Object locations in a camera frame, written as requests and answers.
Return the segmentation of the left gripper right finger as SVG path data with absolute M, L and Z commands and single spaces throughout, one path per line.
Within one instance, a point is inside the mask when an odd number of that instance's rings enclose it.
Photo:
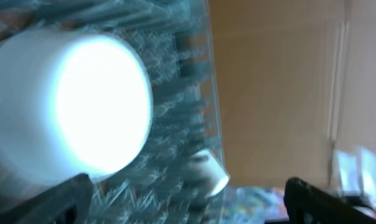
M 293 224 L 376 224 L 376 209 L 365 195 L 331 195 L 297 177 L 286 181 L 284 205 Z

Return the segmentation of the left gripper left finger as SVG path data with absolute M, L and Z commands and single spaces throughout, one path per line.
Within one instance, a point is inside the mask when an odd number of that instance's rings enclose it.
M 92 196 L 93 184 L 89 176 L 78 174 L 0 213 L 0 224 L 84 223 Z

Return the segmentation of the white paper cup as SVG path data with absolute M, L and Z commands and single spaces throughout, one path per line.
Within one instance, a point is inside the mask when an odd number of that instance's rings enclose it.
M 206 197 L 218 195 L 229 183 L 230 175 L 210 149 L 203 149 L 188 158 L 186 171 L 193 180 L 204 181 Z

